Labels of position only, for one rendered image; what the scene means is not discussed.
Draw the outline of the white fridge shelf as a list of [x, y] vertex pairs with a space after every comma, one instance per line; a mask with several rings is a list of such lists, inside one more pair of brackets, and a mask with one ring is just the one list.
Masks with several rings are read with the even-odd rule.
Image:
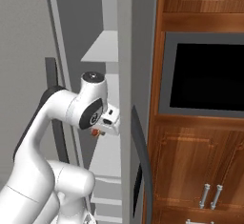
[[117, 31], [102, 31], [81, 59], [82, 62], [117, 62]]

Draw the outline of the red-brown hot dog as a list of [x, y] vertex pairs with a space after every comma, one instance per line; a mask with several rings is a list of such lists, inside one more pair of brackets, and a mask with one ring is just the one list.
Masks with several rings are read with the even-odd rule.
[[94, 136], [94, 137], [98, 137], [99, 135], [104, 136], [105, 133], [100, 131], [100, 130], [98, 130], [98, 129], [92, 129], [91, 130], [91, 135]]

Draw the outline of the grey freezer door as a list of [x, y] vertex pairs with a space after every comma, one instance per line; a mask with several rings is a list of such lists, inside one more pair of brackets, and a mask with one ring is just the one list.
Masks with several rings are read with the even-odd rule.
[[45, 59], [56, 56], [47, 0], [0, 0], [0, 189], [47, 88]]

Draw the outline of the black built-in oven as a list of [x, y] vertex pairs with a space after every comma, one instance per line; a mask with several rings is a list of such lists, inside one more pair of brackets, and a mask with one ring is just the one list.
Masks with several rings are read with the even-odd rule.
[[244, 118], [244, 34], [168, 32], [158, 111]]

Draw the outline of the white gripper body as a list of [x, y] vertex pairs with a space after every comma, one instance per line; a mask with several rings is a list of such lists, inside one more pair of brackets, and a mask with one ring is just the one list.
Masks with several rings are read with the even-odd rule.
[[104, 133], [108, 133], [111, 135], [119, 135], [119, 126], [119, 119], [117, 119], [115, 122], [112, 122], [109, 119], [102, 119], [98, 121], [93, 127]]

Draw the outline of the grey fridge body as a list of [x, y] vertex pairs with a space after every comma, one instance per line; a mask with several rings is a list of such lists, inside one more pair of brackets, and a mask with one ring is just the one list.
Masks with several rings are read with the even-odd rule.
[[[50, 0], [53, 30], [62, 67], [62, 82], [71, 91], [80, 89], [85, 71], [98, 71], [108, 83], [108, 100], [119, 108], [117, 62], [82, 62], [102, 31], [117, 31], [117, 0]], [[71, 131], [79, 165], [96, 178], [86, 202], [97, 224], [122, 224], [121, 141], [119, 135], [92, 137], [89, 131]]]

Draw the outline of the brown wooden cabinet housing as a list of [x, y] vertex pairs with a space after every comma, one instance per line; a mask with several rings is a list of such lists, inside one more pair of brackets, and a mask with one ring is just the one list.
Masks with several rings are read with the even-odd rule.
[[203, 209], [198, 207], [164, 206], [153, 197], [152, 224], [185, 224], [192, 221], [216, 224], [244, 224], [244, 211], [229, 212], [211, 210], [214, 179], [225, 144], [232, 131], [244, 132], [244, 118], [199, 115], [165, 114], [158, 111], [162, 79], [162, 58], [168, 32], [243, 33], [244, 13], [190, 13], [165, 12], [165, 0], [157, 0], [154, 58], [152, 68], [152, 94], [148, 149], [152, 167], [152, 152], [158, 126], [194, 128], [213, 134], [213, 159], [208, 172], [211, 185]]

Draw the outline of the grey fridge door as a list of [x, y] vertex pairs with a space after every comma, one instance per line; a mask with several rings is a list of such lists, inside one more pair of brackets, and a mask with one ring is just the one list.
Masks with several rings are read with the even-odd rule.
[[122, 177], [122, 224], [146, 221], [145, 185], [136, 210], [133, 187], [139, 158], [132, 139], [132, 106], [136, 107], [146, 144], [150, 117], [156, 0], [117, 0], [119, 108]]

